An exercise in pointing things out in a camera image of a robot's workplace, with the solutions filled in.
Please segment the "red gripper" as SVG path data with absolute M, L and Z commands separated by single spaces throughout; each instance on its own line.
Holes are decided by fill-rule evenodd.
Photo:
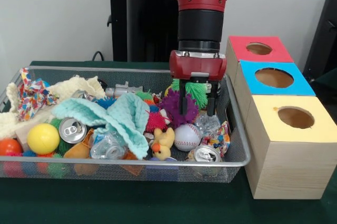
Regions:
M 215 114 L 219 82 L 227 66 L 225 55 L 173 50 L 169 59 L 171 75 L 180 81 L 180 114 L 187 113 L 186 84 L 207 84 L 207 115 Z

